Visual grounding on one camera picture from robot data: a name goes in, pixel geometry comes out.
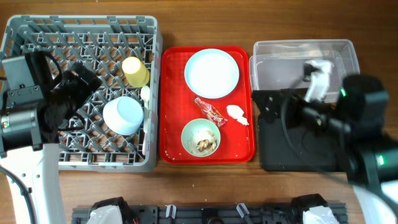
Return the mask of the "light blue bowl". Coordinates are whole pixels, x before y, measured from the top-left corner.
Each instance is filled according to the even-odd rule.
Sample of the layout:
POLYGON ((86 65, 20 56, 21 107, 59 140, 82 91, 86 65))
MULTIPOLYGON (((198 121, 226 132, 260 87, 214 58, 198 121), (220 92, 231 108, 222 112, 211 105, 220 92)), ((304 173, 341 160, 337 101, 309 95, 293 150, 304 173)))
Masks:
POLYGON ((141 126, 144 110, 134 98, 120 96, 105 104, 103 119, 113 132, 128 136, 136 133, 141 126))

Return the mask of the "yellow plastic cup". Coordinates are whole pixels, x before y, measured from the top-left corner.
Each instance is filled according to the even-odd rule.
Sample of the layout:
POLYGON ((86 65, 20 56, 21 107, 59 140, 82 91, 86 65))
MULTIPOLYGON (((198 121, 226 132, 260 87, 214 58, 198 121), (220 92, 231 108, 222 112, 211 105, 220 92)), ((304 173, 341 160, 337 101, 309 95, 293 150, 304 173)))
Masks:
POLYGON ((122 62, 122 71, 128 84, 135 88, 147 85, 150 80, 150 72, 144 63, 137 57, 128 57, 122 62))

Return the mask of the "white plastic spoon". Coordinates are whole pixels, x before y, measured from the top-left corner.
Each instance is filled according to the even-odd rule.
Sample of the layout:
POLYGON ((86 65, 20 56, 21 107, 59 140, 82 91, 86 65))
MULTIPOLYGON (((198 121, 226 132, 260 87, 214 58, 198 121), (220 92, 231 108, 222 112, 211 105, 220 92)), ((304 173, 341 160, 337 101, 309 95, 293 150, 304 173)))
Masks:
POLYGON ((144 122, 143 122, 143 131, 145 133, 148 132, 149 127, 149 99, 150 99, 150 88, 147 85, 144 85, 141 88, 141 99, 144 102, 144 122))

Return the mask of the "green bowl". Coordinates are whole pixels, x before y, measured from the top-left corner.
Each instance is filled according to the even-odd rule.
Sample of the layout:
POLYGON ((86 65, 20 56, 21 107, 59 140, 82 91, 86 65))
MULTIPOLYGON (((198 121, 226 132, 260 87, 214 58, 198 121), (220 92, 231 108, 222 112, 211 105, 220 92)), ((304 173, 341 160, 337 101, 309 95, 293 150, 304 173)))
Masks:
POLYGON ((221 133, 220 133, 218 127, 214 123, 212 123, 211 121, 209 121, 207 119, 203 119, 203 118, 191 120, 189 123, 187 123, 185 125, 185 127, 182 130, 181 142, 182 142, 183 148, 194 157, 200 157, 200 156, 195 156, 192 154, 192 152, 189 148, 189 140, 194 131, 197 131, 197 130, 203 129, 203 128, 206 128, 206 129, 209 129, 210 131, 212 131, 218 139, 217 148, 210 155, 214 154, 217 151, 217 149, 219 148, 220 143, 221 143, 221 133))

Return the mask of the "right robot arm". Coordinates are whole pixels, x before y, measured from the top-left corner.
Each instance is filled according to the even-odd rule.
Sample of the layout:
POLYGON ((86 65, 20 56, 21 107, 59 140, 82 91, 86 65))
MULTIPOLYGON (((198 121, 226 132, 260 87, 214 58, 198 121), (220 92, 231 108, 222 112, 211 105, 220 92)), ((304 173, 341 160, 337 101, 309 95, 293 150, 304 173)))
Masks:
POLYGON ((252 98, 264 170, 344 172, 368 223, 397 222, 397 141, 383 131, 389 95, 380 79, 345 77, 335 105, 306 101, 294 88, 252 98))

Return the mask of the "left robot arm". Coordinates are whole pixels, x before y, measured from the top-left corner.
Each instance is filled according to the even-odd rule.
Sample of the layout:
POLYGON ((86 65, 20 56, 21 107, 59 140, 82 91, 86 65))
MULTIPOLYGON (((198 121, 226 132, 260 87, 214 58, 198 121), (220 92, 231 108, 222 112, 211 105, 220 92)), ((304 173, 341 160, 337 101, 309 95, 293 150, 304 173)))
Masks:
POLYGON ((65 223, 60 192, 58 132, 101 86, 82 63, 49 85, 9 91, 1 110, 1 172, 9 181, 18 223, 65 223))

